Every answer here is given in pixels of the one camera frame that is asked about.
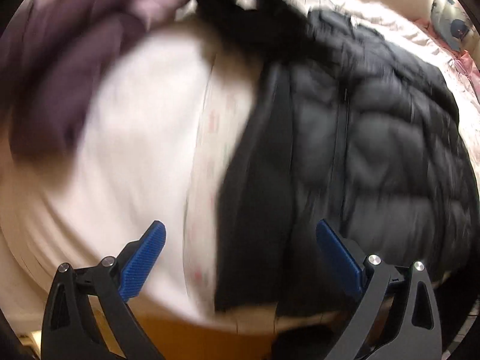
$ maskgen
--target purple cloth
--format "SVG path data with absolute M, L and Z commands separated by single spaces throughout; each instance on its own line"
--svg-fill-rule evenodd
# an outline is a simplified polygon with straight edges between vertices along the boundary
M 13 155 L 66 152 L 102 73 L 187 0 L 31 0 L 0 38 L 0 115 Z

